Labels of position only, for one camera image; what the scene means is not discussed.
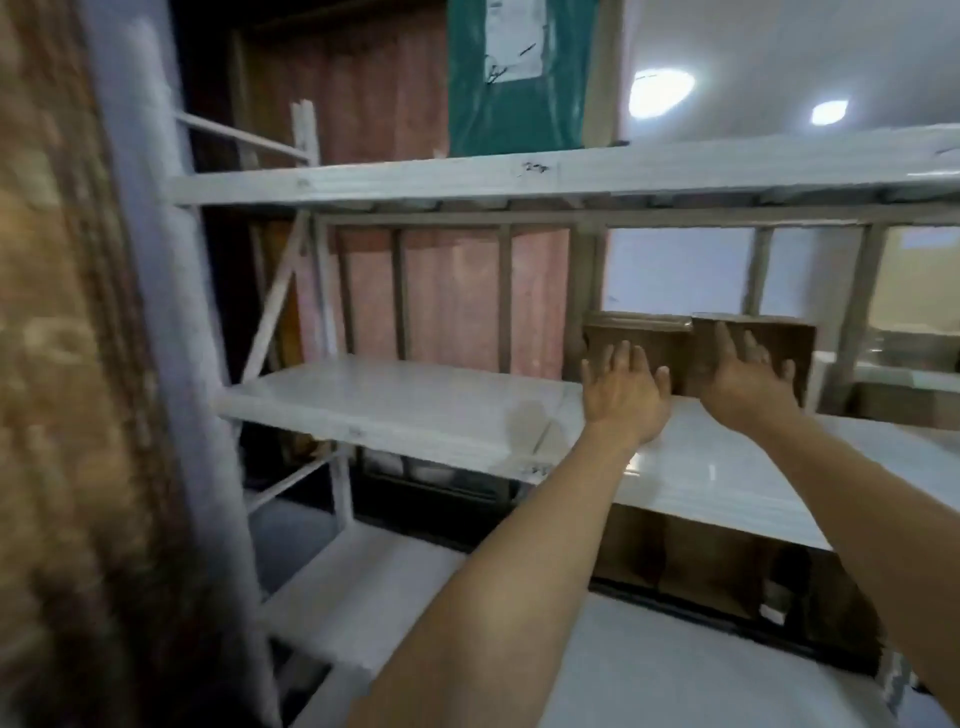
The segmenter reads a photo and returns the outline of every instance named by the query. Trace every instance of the white metal shelf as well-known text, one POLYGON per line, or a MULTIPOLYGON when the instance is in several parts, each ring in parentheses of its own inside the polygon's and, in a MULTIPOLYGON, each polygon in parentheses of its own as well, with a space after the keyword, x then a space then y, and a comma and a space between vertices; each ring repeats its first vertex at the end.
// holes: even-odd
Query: white metal shelf
MULTIPOLYGON (((355 524, 264 607, 308 654, 375 675, 464 555, 355 524)), ((540 726, 892 728, 871 679, 587 595, 540 726)))
MULTIPOLYGON (((344 356, 231 387, 221 414, 539 483, 583 428, 580 385, 344 356)), ((960 510, 960 433, 818 416, 893 473, 960 510)), ((829 548, 804 503, 747 438, 690 398, 631 461, 616 502, 829 548)))
MULTIPOLYGON (((472 200, 502 207, 539 200, 568 209, 594 195, 905 186, 917 192, 918 186, 929 185, 943 193, 958 183, 960 126, 943 125, 202 174, 168 181, 167 198, 175 205, 412 202, 412 209, 419 210, 424 201, 472 200)), ((920 197, 929 194, 919 191, 920 197)))

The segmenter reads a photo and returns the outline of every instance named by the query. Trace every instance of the ceiling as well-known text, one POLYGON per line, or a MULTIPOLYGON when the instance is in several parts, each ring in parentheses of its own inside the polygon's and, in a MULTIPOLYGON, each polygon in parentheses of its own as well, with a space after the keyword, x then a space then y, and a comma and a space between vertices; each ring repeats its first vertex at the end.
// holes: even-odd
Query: ceiling
POLYGON ((960 122, 956 0, 627 0, 629 78, 677 67, 693 92, 664 116, 623 114, 632 140, 836 133, 960 122), (810 112, 849 99, 847 116, 810 112))

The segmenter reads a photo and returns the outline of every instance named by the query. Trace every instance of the wooden wall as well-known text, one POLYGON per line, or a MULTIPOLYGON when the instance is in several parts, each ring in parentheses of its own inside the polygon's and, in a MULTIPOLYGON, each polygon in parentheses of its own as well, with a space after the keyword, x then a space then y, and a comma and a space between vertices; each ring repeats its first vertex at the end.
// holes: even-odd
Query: wooden wall
POLYGON ((170 724, 230 684, 72 2, 0 3, 0 713, 170 724))
MULTIPOLYGON (((289 106, 314 102, 324 164, 444 157, 447 151, 445 7, 338 20, 282 35, 246 34, 238 116, 292 141, 289 106)), ((269 155, 265 166, 280 164, 269 155)), ((393 234, 338 231, 352 350, 397 357, 393 234)), ((497 230, 399 233, 405 269, 407 357, 498 369, 497 230)), ((560 378, 566 231, 516 234, 511 370, 560 378)))

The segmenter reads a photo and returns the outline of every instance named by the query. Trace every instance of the upper shelf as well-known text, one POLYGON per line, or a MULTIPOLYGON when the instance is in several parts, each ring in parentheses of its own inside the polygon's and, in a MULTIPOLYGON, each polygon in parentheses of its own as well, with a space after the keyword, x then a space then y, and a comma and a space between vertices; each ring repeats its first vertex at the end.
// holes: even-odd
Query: upper shelf
MULTIPOLYGON (((583 429, 580 385, 353 356, 227 389, 227 417, 539 483, 583 429)), ((747 438, 674 398, 657 441, 624 473, 616 502, 795 544, 830 546, 804 503, 747 438)), ((824 428, 960 510, 960 433, 849 418, 824 428)))
MULTIPOLYGON (((783 202, 874 205, 881 214, 891 202, 944 200, 958 189, 960 126, 943 125, 201 174, 173 178, 167 196, 177 205, 314 206, 358 225, 371 213, 429 223, 437 215, 481 220, 510 212, 536 222, 547 213, 663 206, 760 206, 754 214, 762 222, 782 215, 776 206, 783 202)), ((903 223, 960 219, 952 206, 882 214, 903 223)))

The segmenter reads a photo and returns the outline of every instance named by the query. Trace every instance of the white wall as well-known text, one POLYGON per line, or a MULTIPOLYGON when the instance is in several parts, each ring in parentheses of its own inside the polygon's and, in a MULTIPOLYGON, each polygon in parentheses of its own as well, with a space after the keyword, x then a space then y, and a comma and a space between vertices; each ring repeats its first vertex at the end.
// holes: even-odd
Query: white wall
MULTIPOLYGON (((778 229, 760 312, 816 325, 817 348, 834 350, 859 236, 857 229, 778 229)), ((752 238, 745 228, 611 231, 604 310, 739 313, 752 238)))

